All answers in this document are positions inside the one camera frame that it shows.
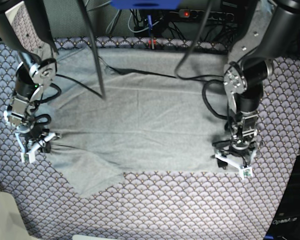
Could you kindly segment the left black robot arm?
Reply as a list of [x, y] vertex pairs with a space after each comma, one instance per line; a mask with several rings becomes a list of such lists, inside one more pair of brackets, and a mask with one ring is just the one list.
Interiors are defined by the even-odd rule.
[[243, 180], [253, 176], [263, 81], [274, 73], [274, 59], [284, 54], [299, 28], [300, 0], [252, 0], [228, 52], [223, 87], [230, 137], [213, 143], [214, 156], [236, 168]]

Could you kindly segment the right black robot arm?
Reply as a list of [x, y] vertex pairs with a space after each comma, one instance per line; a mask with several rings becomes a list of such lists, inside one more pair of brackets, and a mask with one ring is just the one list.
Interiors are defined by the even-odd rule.
[[50, 115], [36, 112], [62, 93], [53, 83], [58, 50], [43, 1], [0, 0], [0, 38], [20, 59], [4, 119], [15, 128], [21, 161], [32, 164], [36, 153], [49, 153], [50, 141], [59, 136], [46, 127]]

